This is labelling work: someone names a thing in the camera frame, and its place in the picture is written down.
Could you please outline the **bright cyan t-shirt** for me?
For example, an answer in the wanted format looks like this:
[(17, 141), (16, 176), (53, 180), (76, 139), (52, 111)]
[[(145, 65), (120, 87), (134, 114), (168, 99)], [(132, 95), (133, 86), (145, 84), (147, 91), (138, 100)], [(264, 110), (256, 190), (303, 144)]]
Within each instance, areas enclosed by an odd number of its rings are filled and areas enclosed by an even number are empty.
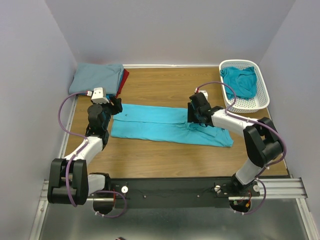
[(111, 136), (157, 142), (232, 147), (226, 129), (187, 122), (186, 108), (123, 104), (113, 117)]

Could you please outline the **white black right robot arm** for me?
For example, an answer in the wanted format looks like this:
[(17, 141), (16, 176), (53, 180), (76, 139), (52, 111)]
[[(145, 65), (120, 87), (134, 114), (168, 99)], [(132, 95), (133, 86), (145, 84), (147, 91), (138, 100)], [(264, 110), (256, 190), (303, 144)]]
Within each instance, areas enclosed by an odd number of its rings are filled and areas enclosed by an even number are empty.
[(284, 155), (286, 151), (285, 144), (271, 119), (267, 117), (245, 118), (231, 114), (220, 106), (211, 107), (202, 92), (189, 97), (187, 121), (225, 129), (243, 137), (247, 160), (231, 177), (227, 185), (234, 194), (241, 193), (248, 188), (271, 161)]

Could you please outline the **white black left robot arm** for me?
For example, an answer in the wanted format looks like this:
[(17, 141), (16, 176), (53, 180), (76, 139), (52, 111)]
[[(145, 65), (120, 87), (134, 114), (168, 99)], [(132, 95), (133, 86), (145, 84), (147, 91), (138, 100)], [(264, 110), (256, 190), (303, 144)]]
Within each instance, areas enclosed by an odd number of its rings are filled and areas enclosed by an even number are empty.
[(88, 175), (87, 165), (106, 147), (111, 117), (123, 111), (122, 99), (92, 103), (87, 109), (88, 125), (83, 142), (69, 155), (51, 162), (47, 199), (51, 204), (84, 205), (87, 197), (107, 185), (106, 173)]

